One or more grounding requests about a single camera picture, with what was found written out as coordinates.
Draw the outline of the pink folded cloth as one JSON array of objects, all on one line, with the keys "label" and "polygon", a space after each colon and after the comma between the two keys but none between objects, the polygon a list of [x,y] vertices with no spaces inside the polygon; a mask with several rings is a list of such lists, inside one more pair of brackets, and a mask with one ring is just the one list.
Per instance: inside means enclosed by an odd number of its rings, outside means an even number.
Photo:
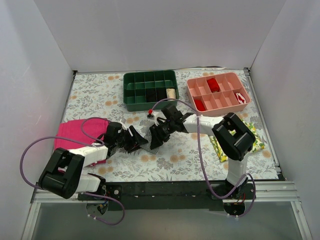
[{"label": "pink folded cloth", "polygon": [[83,155],[83,166],[105,163],[107,148],[93,147],[92,144],[107,131],[108,122],[103,119],[71,120],[59,126],[57,136],[54,140],[54,149],[62,148],[74,155]]}]

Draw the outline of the lemon print folded cloth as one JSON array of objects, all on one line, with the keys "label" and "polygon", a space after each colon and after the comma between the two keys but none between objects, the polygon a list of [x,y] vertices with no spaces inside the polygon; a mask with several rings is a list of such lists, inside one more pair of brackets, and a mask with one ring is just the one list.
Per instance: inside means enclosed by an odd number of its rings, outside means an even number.
[{"label": "lemon print folded cloth", "polygon": [[[256,128],[254,127],[254,124],[252,122],[246,122],[243,119],[241,119],[242,122],[251,130],[253,135],[255,136],[255,141],[252,146],[251,153],[263,150],[265,148],[265,144],[262,142],[259,134],[257,133]],[[218,143],[218,140],[215,136],[209,136],[209,140],[213,146],[213,149],[215,153],[217,154],[217,157],[219,159],[220,163],[226,162],[228,160],[228,156],[223,152],[222,147]]]}]

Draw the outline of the red white rolled cloth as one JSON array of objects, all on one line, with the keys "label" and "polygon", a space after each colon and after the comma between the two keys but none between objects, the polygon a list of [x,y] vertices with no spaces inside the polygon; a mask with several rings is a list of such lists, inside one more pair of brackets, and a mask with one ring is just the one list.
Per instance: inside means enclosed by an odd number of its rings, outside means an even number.
[{"label": "red white rolled cloth", "polygon": [[234,95],[239,104],[244,105],[247,103],[246,98],[240,92],[236,92]]}]

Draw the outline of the pink divided organizer tray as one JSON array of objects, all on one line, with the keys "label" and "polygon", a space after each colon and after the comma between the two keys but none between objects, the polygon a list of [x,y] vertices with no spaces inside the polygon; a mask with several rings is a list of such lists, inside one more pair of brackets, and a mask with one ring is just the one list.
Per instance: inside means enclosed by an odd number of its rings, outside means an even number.
[{"label": "pink divided organizer tray", "polygon": [[[211,92],[207,84],[207,79],[210,78],[216,79],[220,87],[219,92]],[[217,117],[243,111],[252,101],[240,78],[234,72],[191,78],[187,80],[186,86],[191,105],[198,114],[206,117]],[[235,93],[241,93],[247,103],[239,104]],[[201,100],[206,110],[198,111],[194,99]]]}]

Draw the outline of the black metal base rail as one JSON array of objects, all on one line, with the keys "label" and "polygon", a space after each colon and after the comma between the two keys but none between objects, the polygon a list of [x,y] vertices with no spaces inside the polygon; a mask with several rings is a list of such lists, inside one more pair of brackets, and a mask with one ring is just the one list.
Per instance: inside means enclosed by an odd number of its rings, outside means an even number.
[{"label": "black metal base rail", "polygon": [[107,182],[102,186],[108,197],[120,201],[126,210],[245,210],[243,200],[253,199],[253,185],[247,183],[223,203],[202,181]]}]

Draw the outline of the black rolled cloth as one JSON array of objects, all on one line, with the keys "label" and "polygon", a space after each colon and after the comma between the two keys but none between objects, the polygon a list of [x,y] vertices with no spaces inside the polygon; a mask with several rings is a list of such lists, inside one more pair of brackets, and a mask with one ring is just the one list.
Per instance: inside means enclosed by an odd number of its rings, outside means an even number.
[{"label": "black rolled cloth", "polygon": [[167,91],[165,88],[156,89],[156,101],[160,101],[167,98]]},{"label": "black rolled cloth", "polygon": [[156,89],[147,88],[145,90],[145,98],[147,103],[153,103],[157,101]]}]

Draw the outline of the grey striped boxer underwear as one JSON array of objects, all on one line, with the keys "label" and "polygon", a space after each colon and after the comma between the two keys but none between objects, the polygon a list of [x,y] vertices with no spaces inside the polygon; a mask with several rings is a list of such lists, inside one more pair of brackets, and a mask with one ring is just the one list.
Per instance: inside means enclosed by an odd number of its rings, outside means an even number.
[{"label": "grey striped boxer underwear", "polygon": [[146,139],[148,141],[148,143],[142,144],[140,147],[143,150],[145,150],[153,155],[156,155],[159,148],[157,147],[157,148],[151,149],[152,134],[149,130],[147,131],[147,133],[145,134],[145,136],[143,138]]}]

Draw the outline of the beige rolled sock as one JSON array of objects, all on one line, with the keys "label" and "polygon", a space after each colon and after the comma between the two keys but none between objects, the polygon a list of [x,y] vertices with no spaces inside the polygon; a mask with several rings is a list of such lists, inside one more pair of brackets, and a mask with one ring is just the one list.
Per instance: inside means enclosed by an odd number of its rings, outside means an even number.
[{"label": "beige rolled sock", "polygon": [[166,96],[168,99],[176,99],[176,90],[174,88],[167,88],[166,89]]}]

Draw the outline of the green divided organizer tray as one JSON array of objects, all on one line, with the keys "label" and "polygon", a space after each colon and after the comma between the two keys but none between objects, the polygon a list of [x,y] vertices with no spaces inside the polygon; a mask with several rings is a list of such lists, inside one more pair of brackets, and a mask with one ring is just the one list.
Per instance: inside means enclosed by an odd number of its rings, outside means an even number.
[{"label": "green divided organizer tray", "polygon": [[162,99],[179,99],[176,73],[173,70],[125,73],[122,96],[129,112],[148,111]]}]

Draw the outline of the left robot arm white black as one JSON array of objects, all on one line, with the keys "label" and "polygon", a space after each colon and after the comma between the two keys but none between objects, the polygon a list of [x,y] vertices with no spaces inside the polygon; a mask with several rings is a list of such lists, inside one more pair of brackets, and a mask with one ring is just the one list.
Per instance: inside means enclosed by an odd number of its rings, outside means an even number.
[{"label": "left robot arm white black", "polygon": [[118,149],[132,153],[149,141],[131,125],[125,128],[119,122],[107,125],[105,133],[88,146],[74,149],[57,148],[51,155],[38,180],[38,186],[64,199],[75,193],[89,192],[95,200],[106,196],[106,180],[94,173],[85,173],[84,167],[113,156]]}]

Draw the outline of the red rolled cloth upper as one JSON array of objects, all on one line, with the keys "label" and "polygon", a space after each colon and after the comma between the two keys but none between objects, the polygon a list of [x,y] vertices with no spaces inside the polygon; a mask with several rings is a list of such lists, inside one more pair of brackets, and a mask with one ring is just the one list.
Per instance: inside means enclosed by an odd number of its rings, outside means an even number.
[{"label": "red rolled cloth upper", "polygon": [[214,77],[207,79],[207,84],[212,93],[217,93],[220,91],[220,86]]}]

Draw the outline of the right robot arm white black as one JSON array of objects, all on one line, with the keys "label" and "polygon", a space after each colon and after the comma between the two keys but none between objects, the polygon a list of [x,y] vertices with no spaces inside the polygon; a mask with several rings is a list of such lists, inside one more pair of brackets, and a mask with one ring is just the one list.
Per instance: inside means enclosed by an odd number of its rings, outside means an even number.
[{"label": "right robot arm white black", "polygon": [[148,117],[154,120],[154,124],[149,128],[150,149],[162,146],[175,132],[215,137],[228,157],[228,173],[225,180],[227,195],[232,199],[243,195],[244,186],[248,182],[248,177],[245,176],[248,153],[253,149],[256,137],[242,120],[232,112],[223,117],[196,115],[191,112],[183,114],[171,104],[161,112],[164,118],[159,117],[153,110],[148,111]]}]

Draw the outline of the red rolled cloth lower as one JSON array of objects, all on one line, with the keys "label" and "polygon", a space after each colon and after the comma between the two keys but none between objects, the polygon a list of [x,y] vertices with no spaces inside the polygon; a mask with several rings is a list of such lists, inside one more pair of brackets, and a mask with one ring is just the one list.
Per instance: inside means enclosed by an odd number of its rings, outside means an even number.
[{"label": "red rolled cloth lower", "polygon": [[194,99],[195,107],[198,111],[204,112],[206,110],[205,105],[200,99]]}]

